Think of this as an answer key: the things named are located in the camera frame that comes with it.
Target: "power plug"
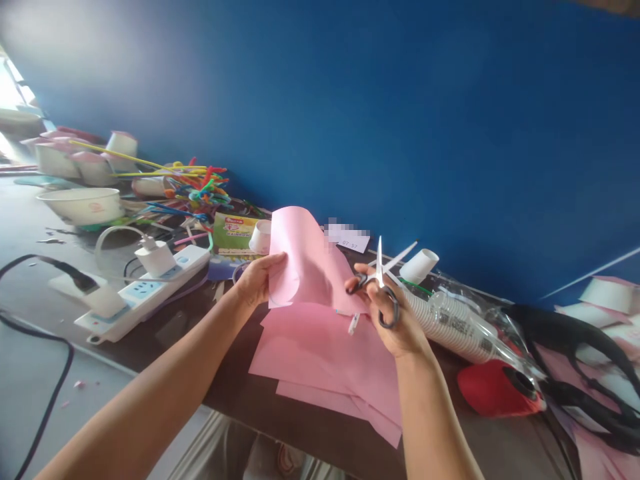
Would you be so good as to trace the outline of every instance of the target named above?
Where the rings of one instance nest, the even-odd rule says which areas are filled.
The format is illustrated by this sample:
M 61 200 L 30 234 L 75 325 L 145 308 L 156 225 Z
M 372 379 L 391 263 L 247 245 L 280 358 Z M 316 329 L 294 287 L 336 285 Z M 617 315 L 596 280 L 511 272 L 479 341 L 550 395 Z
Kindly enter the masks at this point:
M 91 277 L 98 284 L 98 288 L 88 293 L 83 292 L 76 286 L 73 278 L 69 275 L 60 275 L 52 278 L 49 280 L 48 285 L 66 298 L 88 306 L 92 312 L 101 317 L 112 317 L 127 306 L 118 292 L 111 288 L 107 280 L 87 272 L 83 273 Z
M 144 236 L 140 244 L 142 248 L 135 251 L 135 256 L 151 278 L 159 278 L 175 267 L 175 258 L 166 242 Z

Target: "red thread spool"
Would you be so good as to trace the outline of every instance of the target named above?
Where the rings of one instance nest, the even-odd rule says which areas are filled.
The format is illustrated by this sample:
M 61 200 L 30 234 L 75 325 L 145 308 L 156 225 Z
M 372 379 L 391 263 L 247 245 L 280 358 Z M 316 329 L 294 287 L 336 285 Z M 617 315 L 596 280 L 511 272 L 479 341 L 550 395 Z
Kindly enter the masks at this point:
M 531 380 L 502 360 L 460 370 L 458 386 L 471 408 L 483 417 L 516 417 L 542 410 L 542 398 Z

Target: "scissor blade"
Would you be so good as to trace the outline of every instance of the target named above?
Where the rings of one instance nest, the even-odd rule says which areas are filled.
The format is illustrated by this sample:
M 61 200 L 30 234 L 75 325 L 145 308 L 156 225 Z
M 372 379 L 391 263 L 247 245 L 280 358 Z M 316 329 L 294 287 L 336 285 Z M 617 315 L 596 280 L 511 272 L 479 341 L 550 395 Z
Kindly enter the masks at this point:
M 385 280 L 383 278 L 382 271 L 382 235 L 378 237 L 378 253 L 376 255 L 376 265 L 375 265 L 375 278 L 378 280 L 378 286 L 380 288 L 385 286 Z
M 413 248 L 418 244 L 418 240 L 416 240 L 415 242 L 413 242 L 412 244 L 410 244 L 410 246 L 408 246 L 407 248 L 405 248 L 404 250 L 402 250 L 402 252 L 400 252 L 400 254 L 398 254 L 398 256 L 392 258 L 391 260 L 389 260 L 389 262 L 387 262 L 387 264 L 385 265 L 384 268 L 384 272 L 388 272 L 390 269 L 392 269 L 394 266 L 396 266 L 396 264 L 402 260 L 406 254 L 408 254 L 411 250 L 413 250 Z M 378 258 L 377 261 L 378 265 L 380 265 L 380 258 Z

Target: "electrical outlet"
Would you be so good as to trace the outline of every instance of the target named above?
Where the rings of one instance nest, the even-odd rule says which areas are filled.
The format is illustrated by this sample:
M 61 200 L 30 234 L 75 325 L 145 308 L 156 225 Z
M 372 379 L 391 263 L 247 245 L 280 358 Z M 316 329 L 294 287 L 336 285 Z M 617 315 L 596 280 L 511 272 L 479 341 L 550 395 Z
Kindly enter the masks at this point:
M 130 283 L 120 290 L 119 295 L 126 302 L 126 308 L 111 318 L 102 318 L 88 312 L 74 323 L 88 331 L 91 335 L 89 343 L 98 345 L 104 340 L 116 342 L 124 337 L 138 323 L 172 296 L 180 287 L 190 280 L 201 268 L 208 264 L 211 254 L 208 250 L 189 245 L 173 257 L 176 266 L 160 278 L 175 278 L 171 282 L 146 281 L 151 278 L 147 273 L 139 281 Z

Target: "paper scrap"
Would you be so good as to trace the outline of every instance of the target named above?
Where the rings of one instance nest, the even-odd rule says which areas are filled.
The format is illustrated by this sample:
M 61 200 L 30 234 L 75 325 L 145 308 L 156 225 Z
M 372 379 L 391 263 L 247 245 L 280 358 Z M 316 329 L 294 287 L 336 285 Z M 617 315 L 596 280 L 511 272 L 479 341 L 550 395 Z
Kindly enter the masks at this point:
M 333 309 L 366 313 L 357 295 L 345 292 L 353 276 L 344 254 L 330 244 L 313 216 L 301 207 L 273 212 L 270 254 L 287 252 L 287 259 L 269 272 L 269 308 L 293 303 L 317 303 Z

